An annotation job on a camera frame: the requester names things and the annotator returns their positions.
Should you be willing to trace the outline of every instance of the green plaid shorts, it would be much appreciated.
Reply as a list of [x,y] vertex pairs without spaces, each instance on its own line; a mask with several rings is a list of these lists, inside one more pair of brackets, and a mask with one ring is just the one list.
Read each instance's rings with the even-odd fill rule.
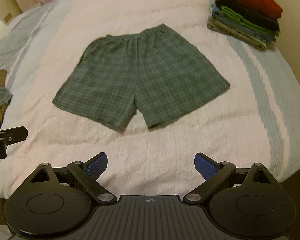
[[148,128],[164,127],[229,87],[194,45],[162,24],[93,41],[52,102],[121,132],[137,109]]

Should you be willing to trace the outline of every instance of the bed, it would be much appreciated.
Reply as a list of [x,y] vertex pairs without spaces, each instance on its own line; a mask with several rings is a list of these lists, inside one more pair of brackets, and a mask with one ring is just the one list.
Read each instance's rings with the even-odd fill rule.
[[[0,68],[13,94],[2,129],[25,126],[26,141],[0,160],[0,197],[8,198],[43,162],[64,167],[99,152],[98,182],[115,195],[183,196],[204,180],[203,152],[237,167],[261,162],[281,182],[300,169],[300,86],[274,48],[257,51],[206,27],[213,0],[58,0],[15,19],[0,40]],[[194,44],[230,82],[229,91],[163,128],[149,131],[137,112],[117,133],[57,109],[52,99],[84,49],[107,34],[165,23]]]

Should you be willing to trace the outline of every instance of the stack of folded clothes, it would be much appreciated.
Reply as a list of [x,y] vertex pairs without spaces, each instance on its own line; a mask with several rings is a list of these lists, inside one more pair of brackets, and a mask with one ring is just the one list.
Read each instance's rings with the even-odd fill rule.
[[274,0],[215,0],[207,27],[266,50],[280,33],[282,12]]

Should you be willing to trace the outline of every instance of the green folded shirt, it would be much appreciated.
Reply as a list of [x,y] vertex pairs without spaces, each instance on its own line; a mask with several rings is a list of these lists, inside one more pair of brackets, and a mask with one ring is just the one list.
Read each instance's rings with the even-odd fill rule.
[[279,36],[280,30],[279,31],[271,31],[271,30],[268,30],[264,27],[256,25],[252,22],[249,22],[248,20],[243,18],[240,14],[236,13],[234,10],[231,10],[227,6],[224,6],[224,5],[221,6],[221,14],[225,18],[227,18],[228,20],[231,20],[231,21],[233,21],[233,22],[235,22],[239,25],[254,29],[254,30],[259,31],[259,32],[271,34],[271,35],[274,35],[274,36]]

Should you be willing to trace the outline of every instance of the black folded shirt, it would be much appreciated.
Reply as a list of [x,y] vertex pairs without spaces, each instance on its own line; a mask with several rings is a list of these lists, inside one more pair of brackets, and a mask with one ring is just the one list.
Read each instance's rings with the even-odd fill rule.
[[256,25],[267,28],[268,30],[271,31],[280,30],[279,23],[277,20],[270,19],[256,11],[245,8],[235,0],[216,0],[216,6],[218,8],[221,9],[221,6],[223,5],[234,10],[236,13],[240,14],[243,18]]

